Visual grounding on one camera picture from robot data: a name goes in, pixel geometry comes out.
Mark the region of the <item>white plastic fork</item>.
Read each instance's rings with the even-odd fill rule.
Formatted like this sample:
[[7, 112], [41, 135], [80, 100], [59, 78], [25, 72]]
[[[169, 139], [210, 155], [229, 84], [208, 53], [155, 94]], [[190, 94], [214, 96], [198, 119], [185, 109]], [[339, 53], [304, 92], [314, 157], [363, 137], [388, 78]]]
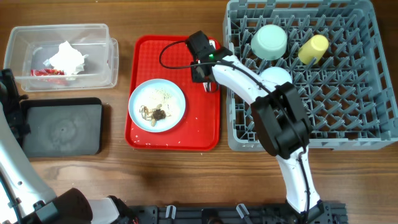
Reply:
[[[216, 48], [216, 43], [214, 40], [209, 40], [210, 45], [212, 45], [214, 48]], [[203, 87], [207, 93], [215, 93], [218, 91], [219, 86], [217, 83], [214, 82], [207, 82], [203, 83]]]

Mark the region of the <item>light blue bowl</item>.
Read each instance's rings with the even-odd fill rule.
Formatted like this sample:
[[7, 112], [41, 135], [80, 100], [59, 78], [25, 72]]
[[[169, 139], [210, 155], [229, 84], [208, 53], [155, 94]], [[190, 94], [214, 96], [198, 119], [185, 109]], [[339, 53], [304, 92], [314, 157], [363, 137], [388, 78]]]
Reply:
[[292, 77], [290, 73], [280, 67], [270, 67], [265, 69], [259, 74], [259, 76], [265, 80], [266, 83], [274, 85], [283, 85], [284, 83], [292, 84]]

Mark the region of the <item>green bowl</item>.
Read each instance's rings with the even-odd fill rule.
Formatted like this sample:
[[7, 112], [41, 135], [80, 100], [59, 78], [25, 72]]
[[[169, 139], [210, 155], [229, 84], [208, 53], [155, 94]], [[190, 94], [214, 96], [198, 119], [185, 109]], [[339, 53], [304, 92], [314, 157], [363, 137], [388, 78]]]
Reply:
[[287, 49], [287, 33], [277, 25], [265, 25], [252, 38], [251, 49], [261, 59], [277, 60]]

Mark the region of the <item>yellow plastic cup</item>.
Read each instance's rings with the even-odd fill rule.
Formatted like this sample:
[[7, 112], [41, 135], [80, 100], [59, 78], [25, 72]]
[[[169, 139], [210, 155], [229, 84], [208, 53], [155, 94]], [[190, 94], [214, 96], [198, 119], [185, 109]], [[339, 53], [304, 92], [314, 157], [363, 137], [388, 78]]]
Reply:
[[329, 41], [324, 35], [314, 35], [298, 51], [298, 58], [303, 64], [310, 64], [315, 59], [315, 63], [323, 57], [329, 48]]

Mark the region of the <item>white napkin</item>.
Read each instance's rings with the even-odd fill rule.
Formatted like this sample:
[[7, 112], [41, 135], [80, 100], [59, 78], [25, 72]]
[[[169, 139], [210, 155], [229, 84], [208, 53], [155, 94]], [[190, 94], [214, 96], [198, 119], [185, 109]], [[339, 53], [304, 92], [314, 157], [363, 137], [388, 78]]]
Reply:
[[85, 59], [88, 54], [83, 55], [77, 49], [74, 49], [68, 41], [58, 46], [58, 52], [51, 58], [45, 60], [43, 64], [46, 67], [62, 71], [65, 75], [77, 75], [84, 71]]

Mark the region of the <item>red snack wrapper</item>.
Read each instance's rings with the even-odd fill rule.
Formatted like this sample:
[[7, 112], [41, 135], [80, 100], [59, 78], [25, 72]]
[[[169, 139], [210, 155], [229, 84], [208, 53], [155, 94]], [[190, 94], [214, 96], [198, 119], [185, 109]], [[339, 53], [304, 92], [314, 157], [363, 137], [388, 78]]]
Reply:
[[31, 70], [30, 75], [32, 77], [46, 77], [43, 79], [45, 82], [54, 83], [57, 85], [67, 85], [68, 82], [64, 78], [53, 78], [53, 76], [64, 76], [65, 73], [63, 70], [57, 70], [53, 68], [45, 68], [41, 70]]

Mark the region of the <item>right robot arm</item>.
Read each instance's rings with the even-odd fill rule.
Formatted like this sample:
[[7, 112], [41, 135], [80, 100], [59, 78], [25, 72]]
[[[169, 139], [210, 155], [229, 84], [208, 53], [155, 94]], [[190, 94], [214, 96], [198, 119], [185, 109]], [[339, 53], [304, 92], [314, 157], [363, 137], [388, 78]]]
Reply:
[[302, 219], [314, 220], [321, 200], [308, 161], [312, 125], [289, 73], [271, 67], [268, 71], [275, 79], [261, 77], [244, 66], [232, 51], [225, 47], [215, 49], [202, 31], [189, 36], [185, 45], [193, 57], [193, 81], [226, 86], [249, 105], [261, 146], [280, 165], [287, 203]]

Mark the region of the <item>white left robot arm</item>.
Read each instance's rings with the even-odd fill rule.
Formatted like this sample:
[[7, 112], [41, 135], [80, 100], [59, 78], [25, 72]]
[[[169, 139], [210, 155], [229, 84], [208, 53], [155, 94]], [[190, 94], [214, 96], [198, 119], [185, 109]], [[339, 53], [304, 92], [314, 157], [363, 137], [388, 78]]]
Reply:
[[19, 143], [30, 130], [25, 123], [12, 70], [1, 70], [1, 223], [137, 223], [119, 198], [88, 200], [72, 188], [58, 196], [36, 173]]

